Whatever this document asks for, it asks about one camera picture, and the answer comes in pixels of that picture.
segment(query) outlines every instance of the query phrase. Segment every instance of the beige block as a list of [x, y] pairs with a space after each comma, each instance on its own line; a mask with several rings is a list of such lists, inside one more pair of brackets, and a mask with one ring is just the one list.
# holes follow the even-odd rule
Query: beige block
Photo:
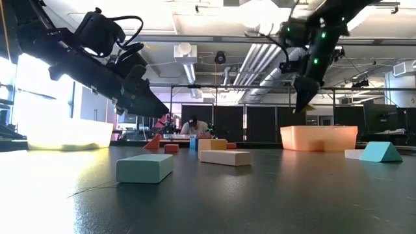
[[364, 149], [346, 149], [345, 158], [346, 159], [359, 159], [363, 154]]
[[244, 166], [252, 163], [252, 157], [249, 152], [242, 151], [202, 150], [200, 152], [200, 161], [230, 166]]
[[226, 150], [227, 140], [225, 139], [199, 139], [198, 140], [198, 158], [201, 150]]

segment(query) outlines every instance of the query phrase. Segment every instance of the wooden block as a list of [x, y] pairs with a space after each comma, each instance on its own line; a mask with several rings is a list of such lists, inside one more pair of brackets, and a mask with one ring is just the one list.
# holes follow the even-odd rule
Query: wooden block
[[153, 137], [153, 139], [147, 143], [143, 148], [146, 150], [157, 150], [161, 147], [161, 138], [162, 135], [160, 134], [156, 134], [155, 137]]
[[197, 138], [189, 139], [189, 148], [191, 150], [197, 151], [198, 150], [198, 141], [199, 141], [199, 139], [197, 139]]
[[237, 149], [237, 144], [236, 143], [227, 143], [227, 150], [235, 150]]
[[177, 153], [179, 151], [178, 144], [166, 144], [164, 145], [164, 153]]
[[252, 163], [249, 152], [231, 150], [202, 150], [200, 161], [203, 163], [215, 163], [230, 166], [244, 166]]
[[199, 139], [198, 141], [198, 158], [201, 150], [226, 150], [227, 140], [224, 139]]
[[172, 155], [139, 155], [117, 161], [116, 180], [121, 183], [160, 183], [173, 169]]
[[402, 162], [402, 156], [391, 142], [369, 142], [359, 158], [369, 162]]
[[346, 149], [345, 158], [346, 159], [359, 159], [361, 154], [363, 154], [364, 149]]

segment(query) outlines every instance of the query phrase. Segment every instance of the white shirt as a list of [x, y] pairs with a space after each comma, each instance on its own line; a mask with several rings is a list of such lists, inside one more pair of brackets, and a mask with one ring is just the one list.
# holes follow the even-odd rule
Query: white shirt
[[186, 122], [182, 127], [181, 134], [202, 135], [202, 134], [207, 134], [208, 133], [207, 132], [208, 131], [208, 124], [207, 123], [198, 120], [196, 125], [198, 126], [198, 128], [194, 129], [193, 127], [189, 127], [189, 123]]

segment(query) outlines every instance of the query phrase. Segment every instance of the light blue triangular block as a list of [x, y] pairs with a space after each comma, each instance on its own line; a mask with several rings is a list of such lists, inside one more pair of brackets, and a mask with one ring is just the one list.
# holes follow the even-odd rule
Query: light blue triangular block
[[369, 142], [359, 159], [377, 163], [403, 161], [391, 142]]

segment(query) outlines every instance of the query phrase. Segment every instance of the bright window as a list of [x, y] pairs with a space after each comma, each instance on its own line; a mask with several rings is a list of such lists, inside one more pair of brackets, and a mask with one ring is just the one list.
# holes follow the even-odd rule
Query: bright window
[[40, 120], [71, 118], [73, 80], [67, 75], [51, 80], [48, 67], [29, 55], [19, 57], [12, 123], [20, 134]]

